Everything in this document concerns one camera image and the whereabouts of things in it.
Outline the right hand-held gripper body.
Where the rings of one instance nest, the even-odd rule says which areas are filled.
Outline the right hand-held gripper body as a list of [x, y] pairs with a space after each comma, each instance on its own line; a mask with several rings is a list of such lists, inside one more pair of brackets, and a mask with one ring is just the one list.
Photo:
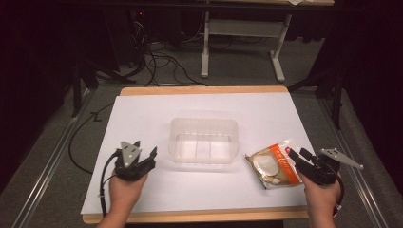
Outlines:
[[319, 154], [310, 160], [304, 159], [300, 154], [299, 157], [301, 162], [297, 164], [297, 170], [318, 185], [334, 184], [342, 163], [359, 170], [364, 168], [362, 164], [350, 159], [336, 148], [321, 149]]

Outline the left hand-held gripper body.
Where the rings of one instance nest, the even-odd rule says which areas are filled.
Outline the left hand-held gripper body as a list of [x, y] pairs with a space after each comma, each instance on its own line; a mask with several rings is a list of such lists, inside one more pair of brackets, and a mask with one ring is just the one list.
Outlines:
[[118, 178], [125, 181], [137, 181], [154, 169], [156, 165], [155, 159], [149, 157], [139, 161], [143, 150], [133, 144], [121, 142], [121, 149], [117, 150], [115, 173]]

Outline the orange striped snack packet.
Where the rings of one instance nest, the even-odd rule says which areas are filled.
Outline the orange striped snack packet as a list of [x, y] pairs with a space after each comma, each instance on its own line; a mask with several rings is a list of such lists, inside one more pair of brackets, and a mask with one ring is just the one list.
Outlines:
[[245, 155], [256, 177], [265, 189], [296, 186], [302, 184], [289, 149], [297, 148], [293, 139], [269, 145], [260, 151]]

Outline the clear plastic container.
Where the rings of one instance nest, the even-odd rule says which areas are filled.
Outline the clear plastic container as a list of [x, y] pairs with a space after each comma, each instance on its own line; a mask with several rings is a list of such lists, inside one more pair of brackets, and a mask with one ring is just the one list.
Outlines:
[[177, 163], [230, 164], [239, 151], [238, 123], [225, 119], [173, 119], [168, 150]]

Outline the person's right hand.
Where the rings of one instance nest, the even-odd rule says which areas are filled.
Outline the person's right hand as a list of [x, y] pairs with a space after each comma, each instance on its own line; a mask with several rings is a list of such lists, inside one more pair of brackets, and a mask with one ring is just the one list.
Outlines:
[[338, 182], [331, 185], [317, 185], [300, 171], [298, 174], [305, 186], [304, 193], [310, 220], [332, 219], [341, 190]]

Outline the person's left hand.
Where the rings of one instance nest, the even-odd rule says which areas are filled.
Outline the person's left hand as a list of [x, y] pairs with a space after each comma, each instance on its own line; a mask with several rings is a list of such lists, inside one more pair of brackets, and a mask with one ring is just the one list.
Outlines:
[[144, 175], [138, 180], [127, 181], [118, 177], [113, 177], [109, 181], [109, 213], [119, 212], [130, 214], [142, 193], [148, 175]]

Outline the black metal stand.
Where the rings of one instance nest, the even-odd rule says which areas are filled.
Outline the black metal stand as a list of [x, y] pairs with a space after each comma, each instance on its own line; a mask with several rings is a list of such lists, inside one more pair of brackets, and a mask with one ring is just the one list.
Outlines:
[[342, 93], [343, 72], [340, 69], [331, 67], [312, 76], [308, 76], [300, 82], [287, 87], [289, 92], [297, 91], [306, 86], [317, 86], [316, 97], [324, 99], [333, 97], [331, 118], [337, 129], [340, 128], [340, 108]]
[[73, 112], [76, 117], [82, 108], [81, 83], [89, 89], [96, 89], [99, 85], [95, 75], [93, 63], [86, 59], [79, 59], [72, 68]]

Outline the white paper sheet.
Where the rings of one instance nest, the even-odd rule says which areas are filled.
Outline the white paper sheet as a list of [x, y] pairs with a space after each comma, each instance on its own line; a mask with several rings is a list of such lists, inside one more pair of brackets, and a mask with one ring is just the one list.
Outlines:
[[[196, 169], [172, 161], [170, 124], [175, 118], [230, 119], [239, 126], [239, 153], [222, 167]], [[302, 186], [265, 189], [244, 158], [291, 139], [310, 149], [302, 122], [287, 92], [119, 96], [115, 100], [82, 208], [102, 212], [100, 178], [108, 177], [107, 159], [123, 142], [139, 142], [147, 157], [157, 153], [134, 211], [141, 213], [256, 209], [303, 206]]]

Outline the metal floor rail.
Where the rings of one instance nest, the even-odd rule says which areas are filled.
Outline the metal floor rail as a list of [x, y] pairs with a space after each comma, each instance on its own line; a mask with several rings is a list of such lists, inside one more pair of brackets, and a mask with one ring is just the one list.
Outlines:
[[29, 196], [20, 210], [18, 216], [16, 217], [14, 223], [11, 225], [11, 228], [27, 228], [36, 208], [44, 196], [46, 190], [48, 189], [48, 185], [53, 178], [53, 175], [64, 157], [64, 150], [67, 147], [67, 143], [72, 137], [73, 130], [75, 129], [80, 117], [82, 116], [84, 109], [87, 107], [91, 98], [93, 97], [95, 90], [86, 88], [83, 93], [80, 94], [82, 98], [82, 104], [78, 108], [74, 117], [69, 119], [69, 122], [59, 139], [56, 143], [55, 148], [52, 150], [50, 157], [41, 172], [41, 175], [37, 179], [34, 184], [32, 190], [29, 193]]
[[[331, 125], [332, 130], [336, 136], [338, 149], [340, 149], [349, 158], [353, 159], [355, 156], [352, 153], [351, 148], [347, 144], [346, 138], [344, 137], [342, 131], [336, 127], [336, 124], [332, 120], [330, 105], [326, 100], [319, 100], [318, 103], [321, 110], [325, 113], [326, 120]], [[371, 228], [389, 228], [382, 212], [380, 211], [379, 204], [374, 197], [374, 191], [365, 181], [362, 171], [351, 166], [345, 167], [345, 170], [347, 171], [348, 177], [354, 185], [356, 194], [359, 198], [359, 204], [362, 205], [365, 210], [365, 215], [367, 216], [366, 220], [372, 224]]]

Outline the white metal table frame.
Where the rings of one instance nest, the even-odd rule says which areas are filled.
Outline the white metal table frame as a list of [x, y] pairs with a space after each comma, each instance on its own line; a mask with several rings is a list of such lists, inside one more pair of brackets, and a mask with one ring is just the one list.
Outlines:
[[292, 19], [287, 14], [280, 22], [245, 21], [229, 19], [211, 19], [204, 14], [203, 50], [201, 55], [201, 77], [209, 75], [209, 38], [211, 35], [244, 36], [259, 38], [276, 38], [277, 47], [269, 51], [270, 59], [277, 81], [283, 83], [285, 76], [280, 64], [279, 55]]

